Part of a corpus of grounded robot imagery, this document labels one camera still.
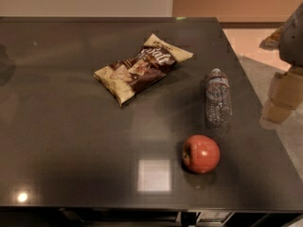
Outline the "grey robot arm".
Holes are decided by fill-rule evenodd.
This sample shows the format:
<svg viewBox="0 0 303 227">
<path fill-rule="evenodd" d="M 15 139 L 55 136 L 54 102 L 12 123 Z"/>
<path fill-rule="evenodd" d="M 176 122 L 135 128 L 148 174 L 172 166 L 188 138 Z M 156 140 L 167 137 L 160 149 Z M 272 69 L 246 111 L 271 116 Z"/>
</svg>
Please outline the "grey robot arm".
<svg viewBox="0 0 303 227">
<path fill-rule="evenodd" d="M 303 3 L 283 25 L 278 50 L 291 67 L 272 78 L 260 118 L 265 129 L 282 124 L 303 102 Z"/>
</svg>

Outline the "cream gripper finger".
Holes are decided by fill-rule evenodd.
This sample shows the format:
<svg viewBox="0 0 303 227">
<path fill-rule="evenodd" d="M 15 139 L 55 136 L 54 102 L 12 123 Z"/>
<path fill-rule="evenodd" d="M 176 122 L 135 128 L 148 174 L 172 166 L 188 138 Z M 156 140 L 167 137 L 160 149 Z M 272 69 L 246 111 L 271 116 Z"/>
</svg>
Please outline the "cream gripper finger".
<svg viewBox="0 0 303 227">
<path fill-rule="evenodd" d="M 261 111 L 261 119 L 275 124 L 283 123 L 292 111 L 288 108 L 275 105 L 272 101 L 266 101 Z"/>
<path fill-rule="evenodd" d="M 291 67 L 285 73 L 276 72 L 270 85 L 269 98 L 277 106 L 296 109 L 303 102 L 303 68 Z"/>
</svg>

